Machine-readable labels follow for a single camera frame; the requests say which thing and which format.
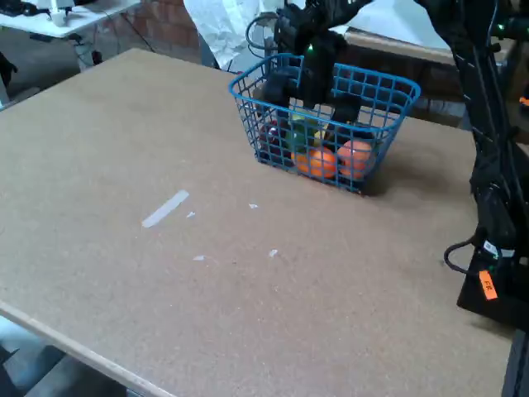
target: brick wall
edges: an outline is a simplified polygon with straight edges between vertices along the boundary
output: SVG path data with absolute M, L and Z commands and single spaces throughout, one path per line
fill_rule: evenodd
M 142 0 L 141 7 L 123 16 L 156 52 L 185 59 L 189 55 L 193 60 L 197 60 L 198 33 L 183 5 L 183 0 Z M 141 38 L 123 18 L 115 17 L 112 20 L 113 22 L 106 21 L 99 27 L 98 37 L 101 37 L 101 40 L 118 39 L 122 44 L 121 51 L 130 47 L 145 48 Z
M 134 12 L 132 19 L 136 29 L 147 38 L 171 45 L 198 47 L 197 30 L 183 0 L 143 2 L 143 7 Z

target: green object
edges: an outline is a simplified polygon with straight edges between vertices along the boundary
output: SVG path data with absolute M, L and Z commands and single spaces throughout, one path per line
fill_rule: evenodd
M 292 128 L 285 137 L 288 149 L 295 153 L 307 152 L 307 145 L 314 145 L 314 135 L 320 129 L 317 120 L 293 114 L 290 125 Z

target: wooden board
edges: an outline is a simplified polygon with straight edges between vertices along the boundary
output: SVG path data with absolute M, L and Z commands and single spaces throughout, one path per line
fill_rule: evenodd
M 360 197 L 257 163 L 231 78 L 133 50 L 0 113 L 0 312 L 148 396 L 498 396 L 470 134 L 408 119 Z
M 371 50 L 403 55 L 418 60 L 429 60 L 439 64 L 454 65 L 454 58 L 452 57 L 452 53 L 449 50 L 423 47 L 420 45 L 414 45 L 404 41 L 389 39 L 388 37 L 377 36 L 364 31 L 354 31 L 351 29 L 346 32 L 345 38 L 351 45 L 370 48 Z M 507 59 L 509 53 L 514 48 L 516 43 L 510 39 L 499 41 L 496 38 L 493 38 L 493 42 L 500 42 L 502 45 L 502 50 L 496 54 L 496 61 L 498 63 L 502 63 Z

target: orange ball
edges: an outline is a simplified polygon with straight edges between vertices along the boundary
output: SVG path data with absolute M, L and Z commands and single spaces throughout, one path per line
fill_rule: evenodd
M 373 148 L 368 142 L 348 141 L 338 149 L 338 158 L 343 163 L 340 173 L 345 176 L 353 175 L 354 179 L 361 179 L 373 164 L 371 152 Z
M 291 156 L 298 170 L 305 174 L 331 178 L 336 173 L 336 156 L 326 147 L 312 149 L 308 155 L 293 152 Z

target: orange tag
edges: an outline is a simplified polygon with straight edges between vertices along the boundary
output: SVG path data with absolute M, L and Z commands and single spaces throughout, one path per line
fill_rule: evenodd
M 479 272 L 479 280 L 481 281 L 483 292 L 485 292 L 485 298 L 487 300 L 496 299 L 498 297 L 498 294 L 496 294 L 493 279 L 490 278 L 489 272 L 486 270 L 481 270 Z

